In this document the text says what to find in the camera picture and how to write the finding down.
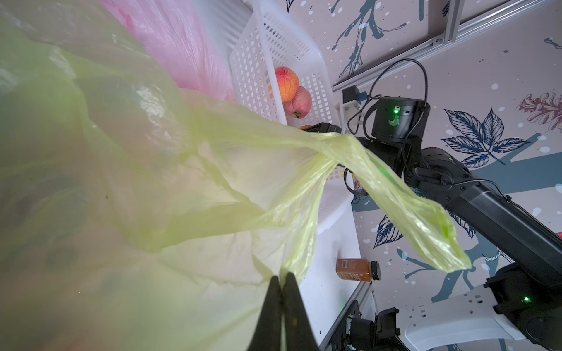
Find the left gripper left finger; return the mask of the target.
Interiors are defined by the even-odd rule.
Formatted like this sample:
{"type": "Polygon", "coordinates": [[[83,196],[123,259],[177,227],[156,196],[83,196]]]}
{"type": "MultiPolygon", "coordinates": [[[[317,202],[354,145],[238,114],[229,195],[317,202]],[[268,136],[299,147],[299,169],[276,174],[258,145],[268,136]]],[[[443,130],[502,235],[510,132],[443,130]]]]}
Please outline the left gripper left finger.
{"type": "Polygon", "coordinates": [[[280,351],[282,291],[278,276],[270,279],[262,310],[248,351],[280,351]]]}

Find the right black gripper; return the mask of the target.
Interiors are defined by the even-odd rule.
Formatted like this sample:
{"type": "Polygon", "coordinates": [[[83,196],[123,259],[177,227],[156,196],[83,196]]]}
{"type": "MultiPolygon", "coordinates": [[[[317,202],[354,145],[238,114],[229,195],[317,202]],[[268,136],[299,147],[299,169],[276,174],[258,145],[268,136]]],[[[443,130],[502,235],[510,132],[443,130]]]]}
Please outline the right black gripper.
{"type": "Polygon", "coordinates": [[[373,117],[370,132],[360,143],[399,176],[412,176],[415,169],[430,166],[422,156],[422,139],[430,115],[430,105],[421,99],[381,97],[367,110],[373,117]]]}

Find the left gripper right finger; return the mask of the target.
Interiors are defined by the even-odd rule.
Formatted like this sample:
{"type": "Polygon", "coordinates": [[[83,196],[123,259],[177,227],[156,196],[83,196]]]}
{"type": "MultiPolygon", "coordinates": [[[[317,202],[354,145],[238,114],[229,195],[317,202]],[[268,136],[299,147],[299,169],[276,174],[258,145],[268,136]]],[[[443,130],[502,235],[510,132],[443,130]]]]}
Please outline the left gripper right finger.
{"type": "Polygon", "coordinates": [[[299,292],[297,278],[288,273],[282,289],[285,345],[289,351],[319,351],[299,292]]]}

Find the green plastic bag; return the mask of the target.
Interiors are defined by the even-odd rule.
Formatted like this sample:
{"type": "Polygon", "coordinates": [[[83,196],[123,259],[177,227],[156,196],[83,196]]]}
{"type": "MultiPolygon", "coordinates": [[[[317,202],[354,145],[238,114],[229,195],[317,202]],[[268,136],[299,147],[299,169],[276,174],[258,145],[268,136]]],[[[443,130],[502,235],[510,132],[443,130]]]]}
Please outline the green plastic bag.
{"type": "Polygon", "coordinates": [[[245,350],[337,165],[435,268],[469,266],[355,137],[181,90],[98,1],[3,1],[1,349],[245,350]]]}

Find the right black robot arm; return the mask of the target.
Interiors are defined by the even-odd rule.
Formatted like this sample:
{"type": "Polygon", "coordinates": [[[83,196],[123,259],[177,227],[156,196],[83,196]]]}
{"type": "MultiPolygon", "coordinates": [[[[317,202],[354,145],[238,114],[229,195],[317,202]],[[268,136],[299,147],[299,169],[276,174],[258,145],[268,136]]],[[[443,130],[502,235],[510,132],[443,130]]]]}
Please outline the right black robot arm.
{"type": "Polygon", "coordinates": [[[372,320],[351,301],[323,341],[325,350],[431,350],[486,339],[526,339],[561,349],[561,239],[438,148],[421,147],[430,106],[379,97],[368,109],[373,130],[361,144],[408,186],[507,254],[512,263],[470,292],[411,310],[391,308],[372,320]]]}

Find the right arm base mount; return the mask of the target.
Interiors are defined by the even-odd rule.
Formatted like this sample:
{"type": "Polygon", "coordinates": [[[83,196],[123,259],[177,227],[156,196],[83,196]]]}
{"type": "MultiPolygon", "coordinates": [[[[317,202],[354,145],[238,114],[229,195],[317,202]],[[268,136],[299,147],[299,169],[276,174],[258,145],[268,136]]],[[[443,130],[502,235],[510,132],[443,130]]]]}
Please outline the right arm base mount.
{"type": "Polygon", "coordinates": [[[401,332],[397,325],[400,310],[390,308],[365,319],[359,302],[352,300],[343,310],[342,317],[335,323],[335,329],[326,337],[325,350],[402,350],[408,348],[400,340],[401,332]]]}

